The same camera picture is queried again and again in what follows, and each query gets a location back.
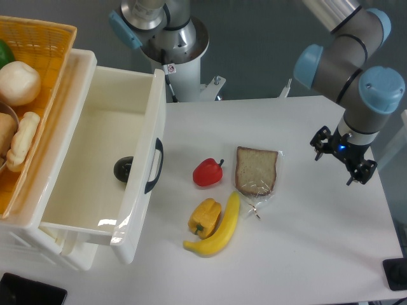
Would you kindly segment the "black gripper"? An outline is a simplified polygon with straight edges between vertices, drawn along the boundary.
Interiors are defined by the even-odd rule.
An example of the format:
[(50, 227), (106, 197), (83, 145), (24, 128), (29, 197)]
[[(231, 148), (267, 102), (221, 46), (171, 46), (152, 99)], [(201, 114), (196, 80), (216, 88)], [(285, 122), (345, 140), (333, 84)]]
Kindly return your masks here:
[(352, 182), (365, 185), (377, 168), (376, 161), (364, 159), (364, 153), (368, 150), (369, 145), (359, 146), (350, 142), (343, 144), (341, 138), (338, 129), (331, 136), (330, 129), (323, 126), (310, 141), (310, 145), (316, 153), (315, 160), (318, 161), (323, 154), (331, 154), (332, 149), (334, 157), (345, 164), (350, 174), (346, 185), (349, 186)]

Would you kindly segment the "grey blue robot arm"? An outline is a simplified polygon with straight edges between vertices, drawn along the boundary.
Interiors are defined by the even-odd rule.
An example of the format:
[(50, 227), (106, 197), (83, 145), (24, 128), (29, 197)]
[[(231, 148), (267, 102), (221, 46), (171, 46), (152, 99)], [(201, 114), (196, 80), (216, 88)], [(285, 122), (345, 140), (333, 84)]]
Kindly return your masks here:
[[(357, 1), (307, 1), (306, 7), (334, 39), (327, 48), (308, 46), (293, 75), (345, 110), (334, 132), (321, 128), (311, 140), (318, 156), (331, 154), (361, 184), (373, 176), (377, 164), (364, 155), (405, 92), (403, 78), (385, 67), (362, 67), (388, 38), (391, 22), (377, 9)], [(189, 1), (122, 1), (109, 14), (117, 37), (131, 49), (141, 49), (152, 68), (165, 74), (173, 102), (215, 99), (219, 88), (200, 82), (200, 59), (209, 45), (201, 21), (190, 13)]]

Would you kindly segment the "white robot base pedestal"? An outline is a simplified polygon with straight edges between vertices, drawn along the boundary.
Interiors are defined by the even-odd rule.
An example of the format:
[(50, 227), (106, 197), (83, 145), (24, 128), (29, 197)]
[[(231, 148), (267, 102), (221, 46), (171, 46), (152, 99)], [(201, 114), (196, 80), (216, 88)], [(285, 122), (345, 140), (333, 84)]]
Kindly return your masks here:
[(141, 48), (151, 68), (165, 73), (168, 102), (221, 100), (226, 79), (217, 75), (201, 82), (201, 59), (209, 47), (209, 33), (197, 18), (191, 17), (185, 27), (162, 30)]

